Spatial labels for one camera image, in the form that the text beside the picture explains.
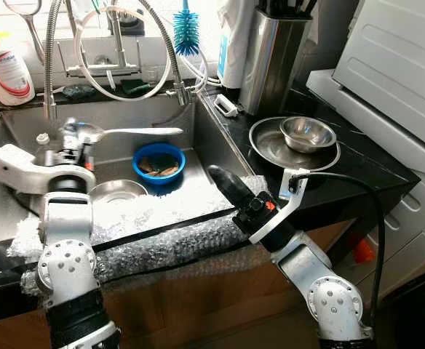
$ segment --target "white clip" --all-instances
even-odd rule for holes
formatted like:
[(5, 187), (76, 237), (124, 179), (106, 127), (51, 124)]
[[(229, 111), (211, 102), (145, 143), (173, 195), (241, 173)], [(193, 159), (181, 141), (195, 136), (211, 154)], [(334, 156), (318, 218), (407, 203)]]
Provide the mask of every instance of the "white clip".
[(235, 104), (221, 93), (215, 98), (214, 105), (226, 118), (233, 118), (238, 114)]
[[(284, 179), (286, 177), (286, 173), (289, 174), (287, 177), (288, 177), (288, 179), (290, 179), (294, 175), (299, 175), (299, 174), (308, 173), (308, 172), (309, 172), (309, 170), (307, 170), (307, 169), (298, 169), (298, 170), (285, 169), (284, 170)], [(252, 244), (257, 244), (264, 236), (268, 235), (285, 218), (290, 216), (290, 214), (300, 206), (301, 200), (303, 198), (303, 193), (305, 192), (307, 182), (308, 182), (307, 178), (303, 178), (302, 180), (299, 180), (295, 191), (290, 192), (288, 190), (288, 180), (286, 182), (287, 184), (284, 184), (284, 181), (282, 181), (281, 191), (282, 191), (282, 186), (285, 185), (285, 187), (287, 188), (287, 192), (288, 192), (288, 198), (286, 198), (286, 197), (284, 197), (284, 198), (286, 200), (288, 200), (289, 202), (288, 202), (287, 205), (282, 207), (279, 210), (279, 212), (275, 216), (273, 216), (265, 225), (263, 225), (256, 233), (254, 233), (253, 235), (251, 235), (248, 238), (248, 240), (250, 240), (250, 242)]]
[(289, 189), (289, 182), (293, 176), (302, 175), (308, 173), (307, 169), (284, 169), (284, 175), (282, 176), (282, 182), (280, 183), (279, 198), (282, 200), (289, 201), (295, 193), (291, 193)]

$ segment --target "red button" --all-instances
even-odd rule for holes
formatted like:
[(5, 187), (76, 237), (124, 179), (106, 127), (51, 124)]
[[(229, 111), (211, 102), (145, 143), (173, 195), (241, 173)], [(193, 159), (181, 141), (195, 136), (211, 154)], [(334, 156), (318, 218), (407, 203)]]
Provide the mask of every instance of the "red button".
[(268, 210), (272, 211), (276, 208), (276, 205), (274, 205), (270, 201), (266, 201), (266, 207), (268, 208)]

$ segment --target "kitchen sink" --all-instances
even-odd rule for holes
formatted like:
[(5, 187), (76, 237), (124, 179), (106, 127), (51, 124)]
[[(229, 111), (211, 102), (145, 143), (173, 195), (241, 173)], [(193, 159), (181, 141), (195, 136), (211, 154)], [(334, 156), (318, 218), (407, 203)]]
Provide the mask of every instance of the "kitchen sink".
[[(211, 164), (238, 175), (253, 174), (223, 131), (217, 111), (205, 96), (199, 96), (186, 107), (180, 107), (176, 100), (166, 97), (152, 97), (137, 103), (62, 104), (57, 107), (57, 114), (57, 121), (51, 124), (44, 120), (41, 107), (0, 111), (0, 146), (14, 143), (29, 153), (36, 153), (36, 136), (42, 132), (55, 132), (69, 117), (104, 129), (180, 127), (184, 132), (176, 136), (115, 134), (104, 137), (93, 149), (97, 182), (134, 180), (143, 184), (151, 195), (164, 195), (184, 186), (210, 183), (205, 169)], [(185, 153), (186, 167), (175, 182), (149, 185), (132, 169), (135, 151), (152, 142), (169, 142)], [(0, 241), (13, 238), (17, 222), (27, 215), (28, 212), (11, 197), (9, 190), (0, 184)]]

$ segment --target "spoon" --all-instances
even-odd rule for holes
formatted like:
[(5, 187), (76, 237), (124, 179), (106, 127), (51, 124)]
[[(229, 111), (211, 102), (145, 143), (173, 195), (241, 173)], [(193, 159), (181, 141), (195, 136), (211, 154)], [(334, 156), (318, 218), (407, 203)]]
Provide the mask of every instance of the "spoon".
[(101, 129), (98, 126), (87, 124), (86, 122), (79, 123), (79, 138), (83, 141), (96, 143), (104, 136), (110, 133), (133, 133), (137, 135), (157, 135), (157, 136), (173, 136), (183, 133), (182, 129), (177, 127), (146, 127), (142, 129)]

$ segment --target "soap bottle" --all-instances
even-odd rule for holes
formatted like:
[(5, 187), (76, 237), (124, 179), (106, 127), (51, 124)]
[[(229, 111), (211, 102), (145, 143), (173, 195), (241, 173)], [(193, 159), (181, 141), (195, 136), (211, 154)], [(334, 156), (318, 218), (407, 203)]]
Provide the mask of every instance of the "soap bottle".
[(22, 57), (0, 47), (0, 102), (19, 105), (34, 97), (33, 82)]

